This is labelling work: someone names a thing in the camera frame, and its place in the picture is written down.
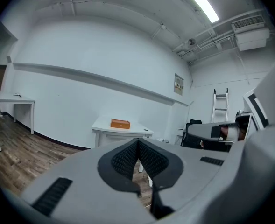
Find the wall electrical panel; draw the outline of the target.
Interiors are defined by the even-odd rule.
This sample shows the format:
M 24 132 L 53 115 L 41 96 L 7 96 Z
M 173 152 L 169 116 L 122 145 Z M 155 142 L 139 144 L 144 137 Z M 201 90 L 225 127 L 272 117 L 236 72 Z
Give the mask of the wall electrical panel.
M 175 74 L 174 76 L 174 92 L 183 95 L 183 78 Z

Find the white ceiling pipes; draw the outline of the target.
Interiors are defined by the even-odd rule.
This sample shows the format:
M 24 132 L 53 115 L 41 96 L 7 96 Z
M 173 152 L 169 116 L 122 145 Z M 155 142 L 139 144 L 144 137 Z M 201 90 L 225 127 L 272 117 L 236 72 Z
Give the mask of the white ceiling pipes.
M 190 53 L 193 50 L 202 50 L 206 49 L 210 46 L 214 46 L 217 43 L 220 43 L 221 41 L 224 41 L 227 38 L 230 38 L 231 36 L 248 32 L 248 31 L 253 31 L 258 28 L 265 28 L 265 21 L 262 16 L 254 16 L 254 17 L 248 17 L 245 19 L 241 19 L 239 21 L 234 21 L 231 23 L 232 29 L 224 32 L 218 36 L 215 37 L 209 37 L 206 41 L 203 41 L 201 43 L 196 42 L 197 44 L 195 46 L 189 46 L 186 51 L 179 51 L 177 52 L 177 55 L 179 57 L 183 57 L 184 55 Z

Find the white side table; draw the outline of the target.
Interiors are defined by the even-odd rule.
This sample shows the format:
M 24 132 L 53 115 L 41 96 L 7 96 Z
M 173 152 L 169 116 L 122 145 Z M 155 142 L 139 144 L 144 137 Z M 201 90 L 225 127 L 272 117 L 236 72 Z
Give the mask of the white side table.
M 20 96 L 19 94 L 4 93 L 0 91 L 0 104 L 12 104 L 14 105 L 14 111 L 16 110 L 16 105 L 30 105 L 30 132 L 34 134 L 34 100 Z

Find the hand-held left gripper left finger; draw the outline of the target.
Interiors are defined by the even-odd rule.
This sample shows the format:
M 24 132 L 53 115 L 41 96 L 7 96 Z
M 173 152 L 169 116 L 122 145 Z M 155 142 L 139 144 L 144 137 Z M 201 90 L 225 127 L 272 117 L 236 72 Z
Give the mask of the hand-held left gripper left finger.
M 144 208 L 135 193 L 112 189 L 98 174 L 100 157 L 127 142 L 116 141 L 72 154 L 31 182 L 22 192 L 21 198 L 33 205 L 57 178 L 67 178 L 72 184 L 50 216 L 56 223 L 153 223 L 155 218 Z

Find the white air conditioner unit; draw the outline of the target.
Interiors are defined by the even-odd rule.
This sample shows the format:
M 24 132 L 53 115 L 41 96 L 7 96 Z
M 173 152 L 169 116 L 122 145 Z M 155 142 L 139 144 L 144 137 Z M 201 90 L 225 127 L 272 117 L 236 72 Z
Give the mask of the white air conditioner unit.
M 270 30 L 261 15 L 233 21 L 231 26 L 240 51 L 263 48 L 270 37 Z

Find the aluminium ladder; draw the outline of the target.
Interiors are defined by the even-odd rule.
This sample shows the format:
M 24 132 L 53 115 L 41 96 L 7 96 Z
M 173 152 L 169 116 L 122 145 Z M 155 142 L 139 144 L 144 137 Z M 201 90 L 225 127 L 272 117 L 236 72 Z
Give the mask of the aluminium ladder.
M 226 100 L 226 106 L 225 108 L 219 108 L 216 107 L 217 104 L 217 100 L 219 99 L 225 99 Z M 211 122 L 214 122 L 214 118 L 215 118 L 215 112 L 216 111 L 222 111 L 222 112 L 226 112 L 226 121 L 228 121 L 228 114 L 229 114 L 229 90 L 228 88 L 226 89 L 226 93 L 225 94 L 217 94 L 216 90 L 214 89 L 213 92 L 213 108 L 212 108 L 212 118 L 211 118 Z

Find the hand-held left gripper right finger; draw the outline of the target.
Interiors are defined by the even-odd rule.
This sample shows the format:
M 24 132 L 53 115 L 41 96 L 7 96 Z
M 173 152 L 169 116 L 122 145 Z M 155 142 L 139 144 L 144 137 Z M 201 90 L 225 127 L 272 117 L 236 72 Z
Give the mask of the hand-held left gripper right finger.
M 226 153 L 139 139 L 139 160 L 153 181 L 152 213 L 138 208 L 140 220 L 196 220 L 216 195 L 207 193 Z

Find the ceiling light strip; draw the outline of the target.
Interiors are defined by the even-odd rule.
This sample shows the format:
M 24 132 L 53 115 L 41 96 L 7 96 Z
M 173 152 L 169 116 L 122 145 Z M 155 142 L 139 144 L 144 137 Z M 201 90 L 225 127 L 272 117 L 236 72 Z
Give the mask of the ceiling light strip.
M 219 17 L 216 14 L 215 10 L 211 6 L 208 0 L 194 0 L 196 4 L 201 8 L 201 10 L 205 13 L 207 18 L 211 23 L 219 21 Z

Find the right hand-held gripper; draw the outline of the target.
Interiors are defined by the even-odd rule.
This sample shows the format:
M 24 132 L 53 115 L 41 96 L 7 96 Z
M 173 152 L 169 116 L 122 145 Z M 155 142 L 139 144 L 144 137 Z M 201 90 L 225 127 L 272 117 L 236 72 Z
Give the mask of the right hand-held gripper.
M 235 115 L 234 122 L 228 123 L 228 141 L 246 140 L 257 131 L 269 125 L 268 118 L 254 91 L 243 96 L 244 108 Z M 222 123 L 192 124 L 187 134 L 202 140 L 218 141 Z

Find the orange storage box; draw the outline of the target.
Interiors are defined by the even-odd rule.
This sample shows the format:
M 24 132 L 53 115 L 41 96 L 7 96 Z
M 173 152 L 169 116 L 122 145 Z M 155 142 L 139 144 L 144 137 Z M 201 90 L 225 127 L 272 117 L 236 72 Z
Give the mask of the orange storage box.
M 121 128 L 121 129 L 129 129 L 130 122 L 127 120 L 119 120 L 119 119 L 111 119 L 110 127 L 112 128 Z

